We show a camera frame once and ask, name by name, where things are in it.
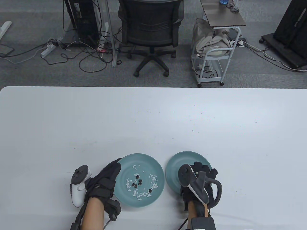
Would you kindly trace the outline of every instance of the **water bottle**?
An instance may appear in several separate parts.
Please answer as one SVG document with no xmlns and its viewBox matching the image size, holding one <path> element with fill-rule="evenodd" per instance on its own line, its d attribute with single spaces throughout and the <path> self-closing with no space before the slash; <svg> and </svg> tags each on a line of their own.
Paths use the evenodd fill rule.
<svg viewBox="0 0 307 230">
<path fill-rule="evenodd" d="M 223 5 L 227 5 L 228 0 L 220 0 L 220 3 L 223 4 Z"/>
</svg>

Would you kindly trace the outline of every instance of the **office chair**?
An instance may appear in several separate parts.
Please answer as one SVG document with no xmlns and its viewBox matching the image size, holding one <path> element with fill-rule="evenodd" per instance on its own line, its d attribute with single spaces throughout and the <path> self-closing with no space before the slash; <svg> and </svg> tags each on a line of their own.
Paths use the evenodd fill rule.
<svg viewBox="0 0 307 230">
<path fill-rule="evenodd" d="M 149 47 L 145 51 L 132 51 L 127 54 L 141 55 L 145 58 L 137 67 L 134 76 L 140 75 L 140 70 L 149 62 L 157 62 L 168 77 L 169 68 L 159 58 L 171 54 L 176 58 L 176 50 L 157 51 L 156 47 L 178 46 L 178 29 L 184 17 L 183 0 L 119 0 L 118 16 L 122 21 L 122 42 Z"/>
</svg>

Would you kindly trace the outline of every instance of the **cloth bag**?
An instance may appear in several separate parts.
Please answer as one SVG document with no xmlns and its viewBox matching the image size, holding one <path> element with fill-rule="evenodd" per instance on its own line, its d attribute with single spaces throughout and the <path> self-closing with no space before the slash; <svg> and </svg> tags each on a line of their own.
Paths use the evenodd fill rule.
<svg viewBox="0 0 307 230">
<path fill-rule="evenodd" d="M 212 29 L 206 20 L 197 18 L 193 28 L 191 48 L 195 46 L 196 52 L 200 56 L 205 56 L 211 49 L 231 47 L 228 36 L 229 29 Z M 210 56 L 220 57 L 226 53 L 227 51 L 214 51 Z"/>
</svg>

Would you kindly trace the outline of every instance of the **gray carpet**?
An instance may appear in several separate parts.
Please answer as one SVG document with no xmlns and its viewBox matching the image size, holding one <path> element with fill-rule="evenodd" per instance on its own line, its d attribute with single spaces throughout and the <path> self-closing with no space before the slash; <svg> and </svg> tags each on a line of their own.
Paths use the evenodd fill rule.
<svg viewBox="0 0 307 230">
<path fill-rule="evenodd" d="M 273 33 L 278 26 L 290 0 L 243 0 L 238 2 L 241 15 L 247 26 L 242 27 L 243 36 L 248 43 L 264 49 L 258 43 L 264 34 Z M 0 24 L 13 22 L 1 43 L 16 49 L 15 53 L 28 50 L 44 43 L 49 37 L 63 36 L 62 0 L 0 0 Z M 121 26 L 117 17 L 118 0 L 109 0 L 113 29 Z M 67 63 L 48 66 L 39 55 L 22 64 L 11 64 L 0 59 L 0 89 L 5 86 L 135 86 L 135 87 L 196 87 L 197 83 L 190 63 L 190 43 L 194 21 L 202 14 L 199 0 L 185 0 L 185 19 L 180 26 L 177 58 L 165 56 L 162 59 L 170 68 L 169 77 L 163 76 L 163 70 L 155 63 L 147 64 L 140 72 L 140 77 L 133 77 L 133 72 L 142 58 L 132 60 L 124 54 L 118 59 L 122 64 L 98 73 L 85 73 L 78 68 L 84 54 Z M 65 26 L 69 17 L 65 11 Z M 78 48 L 65 53 L 73 57 Z M 57 48 L 46 57 L 49 62 L 63 61 L 62 50 Z M 33 55 L 11 58 L 20 61 Z M 268 54 L 278 58 L 274 53 Z M 98 59 L 88 58 L 82 62 L 82 68 L 95 71 L 104 67 Z M 203 83 L 203 87 L 220 87 L 217 82 Z M 307 88 L 307 73 L 293 73 L 282 70 L 256 56 L 246 48 L 236 49 L 228 69 L 225 85 L 232 88 Z"/>
</svg>

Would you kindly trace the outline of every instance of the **computer tower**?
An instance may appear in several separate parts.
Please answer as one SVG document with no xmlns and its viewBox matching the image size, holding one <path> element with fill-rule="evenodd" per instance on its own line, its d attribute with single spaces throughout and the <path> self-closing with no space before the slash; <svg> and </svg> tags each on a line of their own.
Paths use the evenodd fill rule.
<svg viewBox="0 0 307 230">
<path fill-rule="evenodd" d="M 100 15 L 97 15 L 98 1 L 69 0 L 69 3 L 79 40 L 96 48 L 100 39 Z"/>
</svg>

